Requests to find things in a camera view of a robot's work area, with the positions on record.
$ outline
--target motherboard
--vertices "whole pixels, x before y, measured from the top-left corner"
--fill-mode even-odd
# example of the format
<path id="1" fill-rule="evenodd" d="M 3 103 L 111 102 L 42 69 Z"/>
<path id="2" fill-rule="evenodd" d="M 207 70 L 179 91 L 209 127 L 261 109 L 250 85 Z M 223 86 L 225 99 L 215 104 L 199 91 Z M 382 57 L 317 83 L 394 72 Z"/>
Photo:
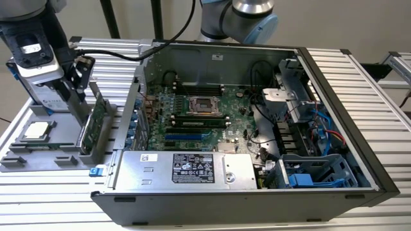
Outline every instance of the motherboard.
<path id="1" fill-rule="evenodd" d="M 183 92 L 162 85 L 150 87 L 149 150 L 257 154 L 260 147 L 249 141 L 257 129 L 249 90 L 225 87 L 201 91 L 190 87 Z"/>

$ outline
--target power supply label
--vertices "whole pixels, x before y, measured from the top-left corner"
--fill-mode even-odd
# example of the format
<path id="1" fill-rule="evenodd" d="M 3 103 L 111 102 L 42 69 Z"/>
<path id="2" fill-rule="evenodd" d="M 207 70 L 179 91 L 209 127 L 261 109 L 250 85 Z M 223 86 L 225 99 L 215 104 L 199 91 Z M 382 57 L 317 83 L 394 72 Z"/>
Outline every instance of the power supply label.
<path id="1" fill-rule="evenodd" d="M 215 183 L 213 154 L 174 154 L 174 183 Z"/>

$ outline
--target white wall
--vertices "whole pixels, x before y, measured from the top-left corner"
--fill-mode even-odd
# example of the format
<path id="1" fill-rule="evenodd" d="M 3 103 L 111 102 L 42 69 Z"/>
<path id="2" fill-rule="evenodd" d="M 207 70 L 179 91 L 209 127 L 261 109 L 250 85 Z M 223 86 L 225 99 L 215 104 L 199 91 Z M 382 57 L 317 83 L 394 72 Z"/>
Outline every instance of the white wall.
<path id="1" fill-rule="evenodd" d="M 150 0 L 113 0 L 125 39 L 154 38 Z M 181 30 L 190 0 L 163 0 L 165 35 Z M 310 48 L 346 48 L 361 62 L 378 62 L 388 51 L 411 51 L 411 0 L 276 0 L 280 26 L 269 44 Z M 110 38 L 99 0 L 69 0 L 58 15 L 69 38 Z M 199 35 L 202 8 L 182 40 Z M 11 56 L 0 42 L 0 63 Z M 0 65 L 0 73 L 7 72 Z M 404 92 L 394 91 L 396 101 Z M 411 110 L 411 102 L 405 109 Z"/>

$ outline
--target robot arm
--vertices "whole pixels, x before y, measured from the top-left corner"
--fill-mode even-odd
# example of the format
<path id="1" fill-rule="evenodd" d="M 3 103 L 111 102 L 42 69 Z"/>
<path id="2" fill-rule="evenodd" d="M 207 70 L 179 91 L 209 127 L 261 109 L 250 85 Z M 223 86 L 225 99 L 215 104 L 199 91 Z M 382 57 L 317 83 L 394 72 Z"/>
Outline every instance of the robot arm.
<path id="1" fill-rule="evenodd" d="M 265 44 L 278 24 L 274 0 L 202 0 L 203 18 L 199 41 Z"/>
<path id="2" fill-rule="evenodd" d="M 71 112 L 82 125 L 90 112 L 85 89 L 95 59 L 78 58 L 69 46 L 55 15 L 65 6 L 66 0 L 2 0 L 2 39 L 14 55 L 9 67 L 37 104 L 50 109 L 34 90 L 50 88 L 67 104 L 63 111 Z"/>

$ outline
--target black pole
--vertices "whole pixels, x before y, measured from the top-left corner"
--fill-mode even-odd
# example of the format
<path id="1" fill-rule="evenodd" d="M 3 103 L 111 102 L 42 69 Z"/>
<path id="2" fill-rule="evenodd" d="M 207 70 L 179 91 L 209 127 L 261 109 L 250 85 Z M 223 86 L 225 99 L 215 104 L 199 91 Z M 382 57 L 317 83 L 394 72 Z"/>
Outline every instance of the black pole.
<path id="1" fill-rule="evenodd" d="M 101 0 L 109 31 L 113 39 L 121 38 L 117 15 L 111 0 Z"/>
<path id="2" fill-rule="evenodd" d="M 155 39 L 165 39 L 163 35 L 163 16 L 162 16 L 162 0 L 153 0 L 154 13 L 154 34 Z"/>

